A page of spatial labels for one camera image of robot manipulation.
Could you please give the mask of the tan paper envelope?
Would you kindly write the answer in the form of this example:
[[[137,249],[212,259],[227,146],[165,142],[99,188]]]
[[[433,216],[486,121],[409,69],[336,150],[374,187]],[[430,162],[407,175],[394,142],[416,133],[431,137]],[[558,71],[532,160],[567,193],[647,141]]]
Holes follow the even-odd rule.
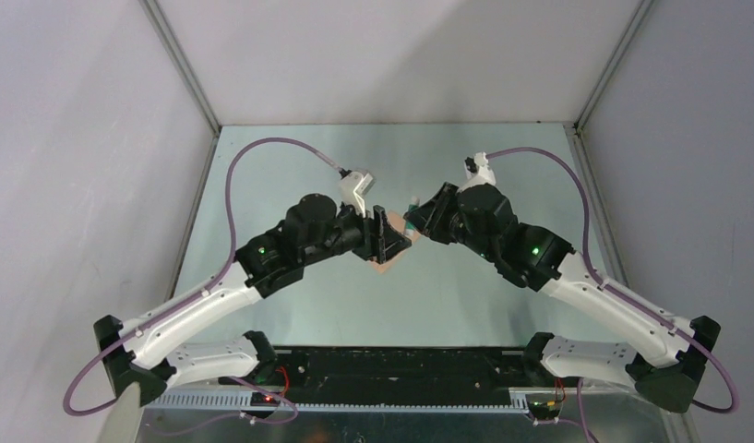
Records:
[[[390,210],[386,213],[386,215],[390,226],[397,233],[400,233],[405,239],[411,241],[412,244],[414,244],[421,238],[421,235],[414,228],[409,228],[407,226],[407,222],[403,219],[401,213]],[[375,272],[377,272],[378,274],[384,274],[400,261],[401,257],[406,251],[407,249],[398,251],[397,246],[394,242],[389,243],[389,245],[387,246],[389,260],[386,263],[382,264],[370,261],[369,264]]]

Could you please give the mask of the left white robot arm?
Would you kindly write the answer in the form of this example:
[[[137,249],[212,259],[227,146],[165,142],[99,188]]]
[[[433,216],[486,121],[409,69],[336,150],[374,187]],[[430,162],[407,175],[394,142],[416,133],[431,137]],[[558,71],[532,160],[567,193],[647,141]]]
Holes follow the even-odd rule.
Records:
[[[353,206],[338,206],[327,196],[303,197],[274,228],[235,250],[227,269],[199,289],[128,321],[105,316],[95,323],[114,394],[138,384],[139,403],[145,406],[167,389],[206,379],[270,382],[278,356],[264,333],[250,330],[210,344],[192,344],[190,338],[299,282],[305,269],[318,262],[352,253],[385,264],[411,244],[380,206],[363,217]]]

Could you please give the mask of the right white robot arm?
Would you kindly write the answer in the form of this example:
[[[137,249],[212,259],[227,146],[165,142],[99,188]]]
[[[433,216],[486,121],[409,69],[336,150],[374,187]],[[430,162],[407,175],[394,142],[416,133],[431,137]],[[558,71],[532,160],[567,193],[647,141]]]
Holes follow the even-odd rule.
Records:
[[[685,413],[692,405],[721,332],[712,318],[676,316],[595,275],[567,240],[520,222],[492,185],[459,190],[445,183],[426,203],[410,207],[404,219],[428,239],[466,246],[510,283],[567,303],[621,337],[607,343],[536,333],[521,362],[531,384],[583,377],[632,387],[671,413]]]

